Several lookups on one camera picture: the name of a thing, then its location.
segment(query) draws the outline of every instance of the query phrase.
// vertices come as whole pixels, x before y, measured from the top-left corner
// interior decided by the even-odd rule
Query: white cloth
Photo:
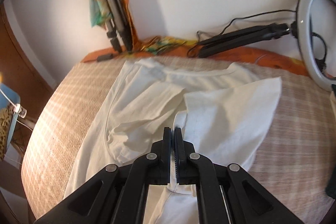
[[[161,140],[164,127],[214,163],[251,167],[271,125],[281,79],[259,80],[233,63],[226,70],[193,72],[152,59],[126,61],[76,157],[64,197],[110,163],[132,163]],[[150,186],[144,223],[197,223],[193,186]]]

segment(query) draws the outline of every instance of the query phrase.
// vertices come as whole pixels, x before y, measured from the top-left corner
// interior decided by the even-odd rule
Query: beige blanket
[[[189,70],[225,69],[229,62],[162,57]],[[38,218],[63,198],[77,152],[121,70],[124,59],[78,64],[57,88],[31,136],[22,181]],[[290,72],[243,64],[261,78],[281,76],[282,96],[250,174],[307,224],[324,217],[333,200],[324,188],[336,165],[336,123],[330,93]]]

